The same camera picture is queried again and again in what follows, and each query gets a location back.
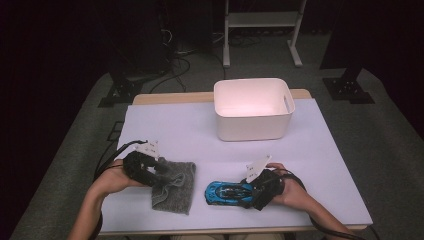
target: black speaker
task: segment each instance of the black speaker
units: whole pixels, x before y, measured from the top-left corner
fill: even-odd
[[[96,0],[94,6],[104,30],[102,41],[109,53],[110,67],[126,74],[169,69],[155,0]]]

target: wooden table edge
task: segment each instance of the wooden table edge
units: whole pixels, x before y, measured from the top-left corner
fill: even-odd
[[[306,89],[290,89],[293,99],[310,99],[311,94]],[[155,93],[135,96],[133,105],[213,102],[213,92],[190,93]]]

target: gray carpet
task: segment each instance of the gray carpet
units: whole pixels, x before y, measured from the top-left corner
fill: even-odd
[[[290,88],[309,90],[318,102],[381,239],[424,239],[422,139],[390,100],[380,80],[366,70],[362,70],[358,81],[375,104],[355,105],[331,99],[322,78],[339,77],[344,69],[319,70],[329,35],[299,36],[297,48],[304,64],[301,68],[292,62],[285,42],[288,38],[262,37],[256,45],[232,47],[231,67],[225,69],[225,73],[218,61],[222,56],[221,47],[214,49],[216,56],[189,55],[184,59],[190,62],[190,70],[180,78],[187,92],[212,91],[214,83],[224,75],[227,79],[277,77],[285,80]],[[180,50],[190,49],[185,46]],[[176,73],[187,66],[183,61],[174,64]],[[159,81],[161,79],[146,83],[142,92],[148,93]],[[105,74],[93,87],[12,239],[66,238],[97,161],[109,144],[108,134],[116,121],[124,120],[126,104],[97,107],[111,86],[112,80]],[[181,85],[174,79],[154,90],[155,93],[181,91]],[[376,239],[369,228],[359,234]],[[321,237],[322,234],[315,231],[297,233],[297,239]],[[124,236],[101,239],[124,239]],[[157,236],[131,236],[131,239],[157,239]]]

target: white tabletop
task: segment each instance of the white tabletop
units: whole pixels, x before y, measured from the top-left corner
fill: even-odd
[[[343,224],[350,228],[372,224],[316,101],[296,99],[295,105],[283,138],[248,142],[218,139],[213,102],[129,106],[119,146],[157,140],[167,160],[195,162],[193,203],[189,215],[156,211],[150,188],[128,188],[105,199],[100,234],[310,229],[305,213],[272,203],[262,211],[207,205],[204,191],[210,182],[239,182],[245,178],[246,165],[266,155],[302,179],[308,192]],[[130,151],[131,147],[120,157]]]

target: human arm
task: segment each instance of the human arm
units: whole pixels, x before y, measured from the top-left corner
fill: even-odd
[[[280,175],[287,173],[287,170],[285,170],[284,165],[281,163],[270,163],[267,167],[275,168],[275,171]],[[284,179],[284,184],[284,192],[281,195],[275,196],[273,202],[305,211],[315,222],[326,229],[353,234],[324,206],[310,196],[294,179]],[[345,239],[329,234],[326,235],[326,238],[328,240]]]
[[[68,240],[89,239],[97,226],[104,199],[109,194],[120,192],[130,186],[144,185],[128,178],[121,159],[114,161],[88,189]]]

